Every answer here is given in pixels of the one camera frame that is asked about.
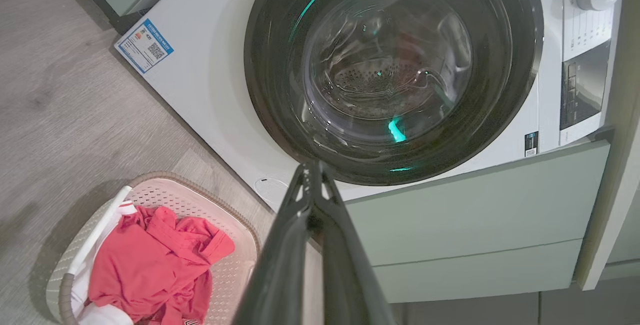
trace washing machine door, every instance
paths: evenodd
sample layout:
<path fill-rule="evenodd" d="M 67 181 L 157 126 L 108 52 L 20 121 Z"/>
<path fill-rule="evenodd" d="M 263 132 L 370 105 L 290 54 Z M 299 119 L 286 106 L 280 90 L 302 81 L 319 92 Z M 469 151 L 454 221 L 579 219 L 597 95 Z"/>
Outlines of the washing machine door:
<path fill-rule="evenodd" d="M 256 0 L 249 95 L 272 138 L 338 180 L 406 184 L 475 156 L 542 53 L 540 0 Z"/>

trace front-loading washer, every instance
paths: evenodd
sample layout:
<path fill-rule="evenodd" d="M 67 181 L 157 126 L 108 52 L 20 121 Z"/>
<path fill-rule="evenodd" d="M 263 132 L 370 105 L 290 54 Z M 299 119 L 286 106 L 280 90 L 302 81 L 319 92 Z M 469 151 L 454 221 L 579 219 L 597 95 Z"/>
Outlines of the front-loading washer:
<path fill-rule="evenodd" d="M 352 200 L 596 131 L 614 3 L 161 0 L 116 48 L 277 211 L 301 161 Z"/>

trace pink laundry basket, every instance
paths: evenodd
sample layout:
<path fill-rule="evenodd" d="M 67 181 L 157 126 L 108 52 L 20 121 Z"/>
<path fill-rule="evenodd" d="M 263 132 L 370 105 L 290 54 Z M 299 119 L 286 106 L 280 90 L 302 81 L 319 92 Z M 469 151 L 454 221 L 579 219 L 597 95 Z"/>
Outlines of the pink laundry basket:
<path fill-rule="evenodd" d="M 206 325 L 230 324 L 260 252 L 256 230 L 231 206 L 171 172 L 151 172 L 133 179 L 102 205 L 76 234 L 46 286 L 46 304 L 55 318 L 64 325 L 77 325 L 71 310 L 74 276 L 105 229 L 107 220 L 126 200 L 144 207 L 165 206 L 178 218 L 205 218 L 233 240 L 234 252 L 211 266 L 213 295 L 205 319 Z"/>

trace gray wood floor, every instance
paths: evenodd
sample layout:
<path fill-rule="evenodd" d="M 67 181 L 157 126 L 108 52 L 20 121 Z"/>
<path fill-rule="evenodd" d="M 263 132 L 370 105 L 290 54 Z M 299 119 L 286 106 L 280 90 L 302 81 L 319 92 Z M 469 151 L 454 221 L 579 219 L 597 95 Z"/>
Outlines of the gray wood floor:
<path fill-rule="evenodd" d="M 0 0 L 2 324 L 53 322 L 44 289 L 60 255 L 137 175 L 164 170 L 200 184 L 261 241 L 272 224 L 272 211 L 112 50 L 117 38 L 91 0 Z M 317 291 L 305 300 L 322 304 Z"/>

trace small label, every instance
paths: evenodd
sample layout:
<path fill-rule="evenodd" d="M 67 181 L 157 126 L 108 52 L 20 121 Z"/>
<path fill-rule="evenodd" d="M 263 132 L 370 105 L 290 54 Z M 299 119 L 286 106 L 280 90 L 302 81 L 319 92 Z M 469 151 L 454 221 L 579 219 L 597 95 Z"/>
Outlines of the small label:
<path fill-rule="evenodd" d="M 142 74 L 174 52 L 173 47 L 160 35 L 158 29 L 146 19 L 119 45 L 126 57 Z"/>
<path fill-rule="evenodd" d="M 524 135 L 524 157 L 537 156 L 538 154 L 538 131 Z"/>

